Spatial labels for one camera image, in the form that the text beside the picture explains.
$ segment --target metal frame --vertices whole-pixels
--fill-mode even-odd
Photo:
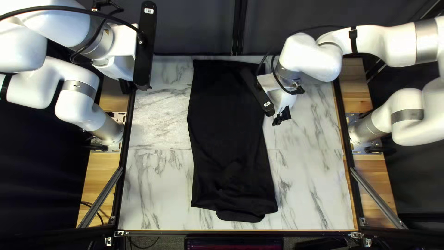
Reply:
[[[233,44],[231,46],[232,56],[242,55],[247,4],[248,0],[236,0],[234,6],[233,38],[232,38]]]
[[[436,15],[436,10],[438,8],[442,8],[444,3],[437,2],[432,8],[427,11],[427,15]],[[233,39],[232,39],[232,50],[231,55],[242,55],[242,45],[244,38],[244,30],[245,30],[245,20],[246,20],[246,6],[247,0],[236,0],[235,4],[235,16],[234,16],[234,27],[233,27]],[[203,55],[227,55],[230,53],[220,53],[220,54],[212,54],[212,53],[204,53]],[[339,85],[339,80],[336,79],[333,81],[334,92],[336,94],[336,103],[339,114],[345,114],[344,104],[342,100],[341,88]],[[218,236],[232,236],[232,235],[242,235],[242,236],[280,236],[280,237],[331,237],[331,238],[363,238],[363,235],[368,238],[372,238],[375,242],[380,242],[381,238],[385,239],[393,239],[393,240],[402,240],[412,242],[418,245],[421,245],[423,242],[427,242],[427,244],[423,245],[432,245],[432,246],[442,246],[442,239],[444,238],[444,233],[435,232],[435,231],[427,231],[427,230],[405,230],[405,229],[385,229],[385,228],[372,228],[366,226],[364,219],[364,212],[362,209],[362,203],[359,192],[359,183],[363,185],[364,188],[370,190],[370,193],[375,193],[375,199],[379,199],[379,195],[374,192],[373,188],[359,175],[359,173],[355,170],[353,154],[351,150],[351,146],[348,139],[347,133],[347,121],[344,115],[339,116],[339,122],[341,127],[342,138],[344,142],[345,149],[345,157],[347,160],[347,167],[349,169],[349,174],[353,178],[350,178],[350,185],[352,190],[352,197],[355,207],[355,215],[358,219],[358,229],[359,232],[353,231],[230,231],[229,234],[227,231],[134,231],[134,230],[121,230],[116,231],[119,224],[119,214],[120,207],[122,202],[122,194],[123,194],[123,182],[125,179],[125,168],[127,163],[127,154],[129,148],[129,140],[131,134],[131,123],[132,123],[132,115],[134,109],[135,102],[135,90],[132,89],[129,94],[129,102],[127,108],[127,122],[125,124],[125,132],[123,135],[123,146],[121,151],[121,157],[119,161],[119,168],[116,170],[113,177],[109,180],[105,189],[101,192],[97,200],[94,202],[91,209],[89,209],[87,216],[84,217],[81,223],[81,227],[78,229],[69,229],[69,230],[57,230],[57,231],[47,231],[40,234],[28,235],[28,236],[17,236],[14,237],[21,241],[29,241],[32,243],[36,242],[36,237],[38,241],[42,242],[42,244],[47,242],[66,242],[72,241],[76,239],[86,239],[86,238],[94,238],[94,237],[120,237],[120,236],[183,236],[185,234],[189,235],[218,235]],[[115,184],[115,195],[113,200],[113,207],[111,213],[110,224],[105,226],[98,226],[92,228],[85,228],[91,223],[92,218],[95,213],[100,208],[101,204],[104,201],[104,198],[109,194],[113,185]],[[377,202],[380,207],[385,207],[385,202]],[[392,218],[394,222],[397,220],[397,216],[394,217],[393,214],[390,214],[389,211],[386,211],[388,217]],[[122,240],[115,240],[117,244],[124,243]]]
[[[336,95],[337,111],[339,114],[344,114],[339,116],[339,122],[341,125],[342,139],[345,148],[345,157],[347,159],[347,167],[349,169],[350,185],[352,190],[352,197],[355,207],[355,215],[358,219],[358,231],[229,231],[226,230],[212,230],[212,231],[167,231],[167,230],[118,230],[118,221],[120,213],[120,205],[123,193],[123,181],[124,181],[124,169],[126,168],[127,154],[129,148],[129,140],[131,134],[131,122],[135,102],[135,91],[132,91],[129,96],[128,109],[127,109],[127,123],[125,124],[125,134],[123,139],[122,154],[119,162],[119,169],[122,170],[120,178],[116,178],[117,181],[111,181],[109,184],[116,183],[114,203],[112,209],[112,216],[115,217],[115,223],[113,225],[107,225],[102,227],[96,227],[98,231],[103,229],[104,235],[107,237],[110,235],[114,237],[137,237],[137,236],[185,236],[185,235],[200,235],[200,236],[263,236],[263,237],[330,237],[330,238],[354,238],[362,240],[362,244],[365,245],[369,240],[373,240],[373,243],[385,244],[384,239],[392,240],[403,240],[411,242],[412,244],[420,244],[423,241],[428,242],[432,246],[439,246],[440,241],[444,237],[444,233],[425,231],[425,230],[406,230],[406,229],[385,229],[385,228],[373,228],[366,226],[364,213],[362,209],[361,197],[359,192],[359,184],[361,184],[367,192],[375,199],[375,202],[381,208],[381,210],[386,214],[388,218],[391,218],[392,222],[398,221],[398,217],[394,214],[388,205],[381,199],[381,197],[375,192],[371,185],[356,171],[353,154],[347,133],[347,121],[345,118],[344,103],[342,100],[341,87],[339,80],[333,81],[333,88]],[[89,213],[94,215],[94,210],[90,209]],[[397,222],[397,227],[401,228],[403,223]],[[110,228],[114,229],[114,234],[110,234]],[[124,242],[120,240],[114,240],[113,242]]]

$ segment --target black cloth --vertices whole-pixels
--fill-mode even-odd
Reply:
[[[260,222],[277,212],[262,131],[264,113],[239,71],[258,65],[194,60],[188,130],[194,160],[192,207],[226,221]]]

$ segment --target metal mounting plate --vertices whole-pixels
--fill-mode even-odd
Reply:
[[[127,120],[127,113],[126,112],[116,112],[116,111],[112,111],[114,113],[114,117],[113,119],[116,120],[116,122],[120,123],[122,122],[123,125],[125,125],[125,122]],[[91,139],[91,145],[99,145],[101,146],[101,144],[99,143],[99,139],[97,138],[93,138]],[[108,146],[108,151],[102,151],[102,150],[91,150],[94,153],[120,153],[120,151],[122,150],[122,139],[113,144],[113,145],[109,145]]]
[[[351,123],[356,122],[359,119],[359,114],[360,113],[345,113],[347,124],[350,125]],[[353,154],[382,154],[382,152],[366,153],[365,152],[366,147],[362,147],[356,143],[353,143],[352,140],[350,140],[350,145],[352,147]],[[372,145],[370,146],[370,148],[381,148],[381,147],[382,147],[381,139],[372,141]]]
[[[354,239],[362,239],[362,234],[360,232],[351,232],[350,236]]]

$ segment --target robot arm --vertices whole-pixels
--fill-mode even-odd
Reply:
[[[394,27],[361,25],[326,33],[316,41],[298,33],[285,41],[275,71],[283,82],[300,83],[301,73],[332,81],[341,71],[342,56],[354,52],[373,54],[392,67],[438,61],[441,77],[423,91],[401,89],[349,126],[350,139],[360,146],[370,146],[388,133],[397,144],[421,145],[444,139],[443,49],[444,17]]]
[[[391,67],[440,61],[444,49],[440,41],[444,41],[444,17],[394,27],[344,28],[326,33],[317,41],[298,33],[285,41],[276,74],[285,75],[284,71],[289,71],[294,80],[304,72],[321,81],[332,81],[341,71],[342,56],[357,52],[373,54]]]
[[[84,9],[75,0],[20,0],[2,4],[0,14],[45,5]],[[15,20],[14,30],[10,20]],[[76,51],[90,41],[100,22],[101,18],[95,16],[57,10],[29,12],[3,20],[0,22],[0,54],[11,56],[0,58],[0,71],[16,73],[41,67],[46,56],[46,42],[40,42],[42,38],[48,38]],[[27,33],[41,37],[34,42],[24,34],[26,29],[29,29]],[[94,42],[81,54],[92,59],[93,66],[110,78],[132,81],[136,40],[136,32],[129,27],[105,24]]]
[[[119,142],[123,135],[123,125],[94,103],[99,78],[80,66],[47,56],[38,70],[17,73],[11,77],[0,74],[0,87],[7,86],[0,88],[0,98],[44,109],[50,105],[59,81],[63,81],[63,87],[55,105],[55,115],[95,135],[103,145]]]

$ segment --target marble table surface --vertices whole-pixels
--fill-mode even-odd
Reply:
[[[304,77],[292,119],[263,124],[279,211],[259,223],[192,208],[187,128],[193,59],[258,63],[261,56],[155,56],[152,90],[136,94],[122,230],[352,230],[353,214],[331,83]],[[269,72],[267,58],[266,71]]]

